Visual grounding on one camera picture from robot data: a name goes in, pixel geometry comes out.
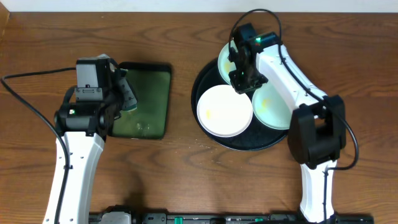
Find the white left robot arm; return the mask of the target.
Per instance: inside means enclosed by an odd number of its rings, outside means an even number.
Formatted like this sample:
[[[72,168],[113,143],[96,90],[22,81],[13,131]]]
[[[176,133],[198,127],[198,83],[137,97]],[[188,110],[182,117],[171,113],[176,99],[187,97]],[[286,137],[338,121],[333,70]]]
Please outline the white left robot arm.
[[[96,166],[113,123],[137,108],[125,69],[106,54],[76,61],[77,84],[55,113],[57,160],[44,223],[88,223]]]

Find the green and yellow sponge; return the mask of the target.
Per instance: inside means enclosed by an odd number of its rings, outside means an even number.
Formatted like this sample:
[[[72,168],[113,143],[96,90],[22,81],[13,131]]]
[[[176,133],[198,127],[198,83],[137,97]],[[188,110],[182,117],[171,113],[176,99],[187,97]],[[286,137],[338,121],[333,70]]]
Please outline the green and yellow sponge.
[[[121,78],[119,79],[119,88],[123,94],[123,111],[133,111],[137,108],[137,98],[134,89],[127,79],[128,70],[120,69]]]

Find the pale pink plate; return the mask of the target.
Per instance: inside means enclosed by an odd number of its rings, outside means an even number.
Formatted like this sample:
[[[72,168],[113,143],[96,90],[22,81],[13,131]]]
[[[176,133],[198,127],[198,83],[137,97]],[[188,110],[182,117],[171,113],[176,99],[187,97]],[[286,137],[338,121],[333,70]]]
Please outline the pale pink plate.
[[[252,121],[251,100],[238,94],[230,85],[217,85],[206,90],[197,103],[197,117],[210,134],[230,138],[241,134]]]

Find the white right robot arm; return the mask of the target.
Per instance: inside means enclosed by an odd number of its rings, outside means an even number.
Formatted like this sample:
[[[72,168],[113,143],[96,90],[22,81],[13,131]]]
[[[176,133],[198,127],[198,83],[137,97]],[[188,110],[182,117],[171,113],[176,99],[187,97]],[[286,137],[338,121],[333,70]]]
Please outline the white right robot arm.
[[[258,34],[252,24],[235,25],[228,41],[229,73],[239,94],[270,83],[290,111],[288,146],[302,172],[300,212],[309,223],[328,223],[333,172],[346,146],[345,105],[340,96],[328,96],[296,66],[281,34]]]

